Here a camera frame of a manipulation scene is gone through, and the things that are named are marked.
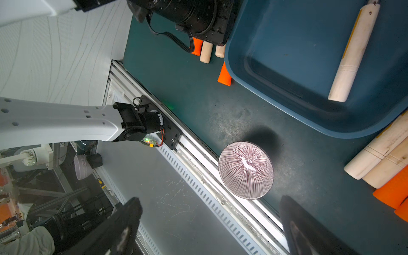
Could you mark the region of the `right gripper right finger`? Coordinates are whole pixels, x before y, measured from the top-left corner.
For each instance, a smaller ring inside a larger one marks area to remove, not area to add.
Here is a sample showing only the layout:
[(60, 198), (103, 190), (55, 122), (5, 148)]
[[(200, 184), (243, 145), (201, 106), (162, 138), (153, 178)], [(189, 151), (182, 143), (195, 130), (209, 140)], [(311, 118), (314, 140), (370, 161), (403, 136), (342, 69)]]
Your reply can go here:
[(282, 196), (279, 212), (291, 255), (357, 254), (291, 197)]

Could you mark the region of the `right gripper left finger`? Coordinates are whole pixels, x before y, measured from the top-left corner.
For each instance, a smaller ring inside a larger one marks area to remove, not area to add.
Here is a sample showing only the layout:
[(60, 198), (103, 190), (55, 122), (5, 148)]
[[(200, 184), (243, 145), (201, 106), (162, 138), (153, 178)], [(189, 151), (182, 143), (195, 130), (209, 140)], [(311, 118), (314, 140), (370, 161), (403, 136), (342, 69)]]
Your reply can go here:
[(139, 198), (133, 197), (65, 255), (141, 255), (136, 243), (142, 216)]

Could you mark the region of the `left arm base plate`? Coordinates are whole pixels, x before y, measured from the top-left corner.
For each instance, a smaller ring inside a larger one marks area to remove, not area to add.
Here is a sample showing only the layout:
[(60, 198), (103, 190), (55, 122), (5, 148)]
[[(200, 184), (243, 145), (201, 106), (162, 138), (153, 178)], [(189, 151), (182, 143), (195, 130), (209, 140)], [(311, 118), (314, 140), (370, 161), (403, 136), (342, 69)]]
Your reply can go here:
[(136, 97), (132, 103), (146, 124), (146, 135), (140, 142), (152, 148), (167, 145), (174, 150), (182, 134), (177, 125), (146, 96)]

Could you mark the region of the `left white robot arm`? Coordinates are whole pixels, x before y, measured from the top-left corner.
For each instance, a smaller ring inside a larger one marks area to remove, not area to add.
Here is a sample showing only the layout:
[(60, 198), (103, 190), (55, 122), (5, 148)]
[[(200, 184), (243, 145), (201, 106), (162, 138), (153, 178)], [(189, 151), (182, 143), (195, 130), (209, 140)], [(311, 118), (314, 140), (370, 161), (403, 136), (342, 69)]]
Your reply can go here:
[(124, 112), (104, 106), (122, 59), (126, 1), (1, 2), (1, 148), (124, 138)]

